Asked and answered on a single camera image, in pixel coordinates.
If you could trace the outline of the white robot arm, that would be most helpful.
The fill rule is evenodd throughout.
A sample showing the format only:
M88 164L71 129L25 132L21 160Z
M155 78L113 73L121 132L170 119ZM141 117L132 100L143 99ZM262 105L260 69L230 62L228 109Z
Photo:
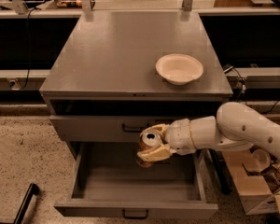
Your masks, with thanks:
M235 102L220 106L214 116L157 124L140 133L137 156L144 162L163 161L199 149L248 150L258 146L280 160L280 125L254 109Z

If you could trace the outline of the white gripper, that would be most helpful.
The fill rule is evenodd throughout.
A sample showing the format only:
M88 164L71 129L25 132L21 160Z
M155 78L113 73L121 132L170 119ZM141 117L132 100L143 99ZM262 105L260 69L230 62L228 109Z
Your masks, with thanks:
M137 157L141 162L155 162L169 159L174 153L188 155L196 152L193 143L190 120L176 120L170 125L157 124L142 131L142 135L148 138L165 136L165 142L169 145L156 145L149 147L141 144L137 151Z

